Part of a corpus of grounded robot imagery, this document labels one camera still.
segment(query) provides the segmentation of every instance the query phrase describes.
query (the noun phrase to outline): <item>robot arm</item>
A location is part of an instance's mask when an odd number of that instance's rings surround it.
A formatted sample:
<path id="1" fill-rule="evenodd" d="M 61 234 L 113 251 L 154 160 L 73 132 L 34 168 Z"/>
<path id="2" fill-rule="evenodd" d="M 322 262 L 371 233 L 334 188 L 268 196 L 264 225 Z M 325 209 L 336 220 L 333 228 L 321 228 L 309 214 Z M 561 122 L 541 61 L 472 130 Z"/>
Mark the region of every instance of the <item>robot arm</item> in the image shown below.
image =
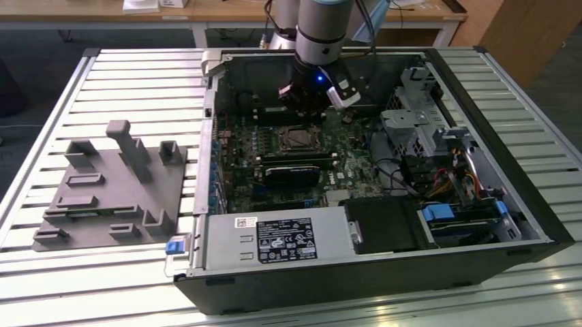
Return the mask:
<path id="1" fill-rule="evenodd" d="M 355 2 L 357 10 L 368 15 L 361 0 L 300 0 L 292 79 L 278 89 L 280 101 L 300 116 L 320 114 L 329 104 L 344 109 L 360 99 L 340 58 Z M 286 29 L 292 24 L 293 9 L 288 1 L 278 3 L 277 12 Z"/>

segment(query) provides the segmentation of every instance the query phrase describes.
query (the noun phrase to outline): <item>aluminum table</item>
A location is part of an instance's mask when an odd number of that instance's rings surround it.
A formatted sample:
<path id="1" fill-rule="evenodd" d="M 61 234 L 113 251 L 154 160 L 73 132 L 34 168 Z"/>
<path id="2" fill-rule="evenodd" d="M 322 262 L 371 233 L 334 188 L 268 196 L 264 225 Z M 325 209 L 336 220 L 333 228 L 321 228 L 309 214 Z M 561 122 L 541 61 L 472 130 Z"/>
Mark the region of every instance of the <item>aluminum table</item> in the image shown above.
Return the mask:
<path id="1" fill-rule="evenodd" d="M 495 60 L 440 55 L 577 241 L 544 261 L 471 287 L 230 316 L 205 316 L 172 285 L 186 261 L 164 244 L 35 253 L 33 233 L 68 165 L 70 139 L 113 149 L 126 119 L 145 146 L 188 147 L 178 234 L 192 230 L 204 79 L 200 49 L 86 51 L 0 204 L 0 326 L 552 326 L 582 323 L 582 155 Z M 451 115 L 461 119 L 449 106 Z"/>

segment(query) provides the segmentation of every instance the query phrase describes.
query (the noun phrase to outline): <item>power supply label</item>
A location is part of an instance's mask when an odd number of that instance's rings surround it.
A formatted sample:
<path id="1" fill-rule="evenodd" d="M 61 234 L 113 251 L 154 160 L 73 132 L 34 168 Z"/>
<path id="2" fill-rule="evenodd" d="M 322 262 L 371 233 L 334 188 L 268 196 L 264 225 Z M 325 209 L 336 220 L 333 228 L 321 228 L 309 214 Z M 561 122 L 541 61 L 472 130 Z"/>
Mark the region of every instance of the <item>power supply label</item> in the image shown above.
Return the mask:
<path id="1" fill-rule="evenodd" d="M 257 221 L 256 235 L 261 264 L 317 258 L 310 218 Z"/>

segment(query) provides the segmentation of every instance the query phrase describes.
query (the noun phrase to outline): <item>desk leg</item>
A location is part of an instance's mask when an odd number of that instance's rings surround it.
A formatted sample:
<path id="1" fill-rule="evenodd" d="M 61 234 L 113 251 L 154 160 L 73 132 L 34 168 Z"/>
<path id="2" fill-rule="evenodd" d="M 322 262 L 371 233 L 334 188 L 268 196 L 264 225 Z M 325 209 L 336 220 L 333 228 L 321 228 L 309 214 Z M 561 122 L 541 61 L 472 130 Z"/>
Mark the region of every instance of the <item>desk leg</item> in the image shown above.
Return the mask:
<path id="1" fill-rule="evenodd" d="M 451 40 L 452 40 L 452 36 L 455 36 L 457 24 L 459 24 L 457 21 L 447 22 L 444 24 L 443 28 L 437 32 L 435 43 L 432 44 L 433 47 L 440 48 L 451 44 Z"/>
<path id="2" fill-rule="evenodd" d="M 196 48 L 208 48 L 206 23 L 193 22 L 190 26 Z"/>

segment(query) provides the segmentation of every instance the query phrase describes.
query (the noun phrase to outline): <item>floor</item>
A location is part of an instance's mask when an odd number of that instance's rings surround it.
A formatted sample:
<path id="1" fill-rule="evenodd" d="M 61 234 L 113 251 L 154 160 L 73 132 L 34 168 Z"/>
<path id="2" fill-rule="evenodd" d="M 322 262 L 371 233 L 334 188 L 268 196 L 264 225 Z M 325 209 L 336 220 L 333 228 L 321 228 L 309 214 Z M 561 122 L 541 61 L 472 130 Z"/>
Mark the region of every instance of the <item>floor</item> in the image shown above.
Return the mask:
<path id="1" fill-rule="evenodd" d="M 209 46 L 254 46 L 260 31 L 218 35 L 208 31 Z M 0 118 L 0 198 L 18 171 L 85 48 L 192 48 L 185 30 L 73 31 L 62 43 L 55 31 L 0 31 L 0 59 L 21 87 L 26 110 Z M 582 27 L 577 27 L 527 90 L 561 132 L 582 149 Z"/>

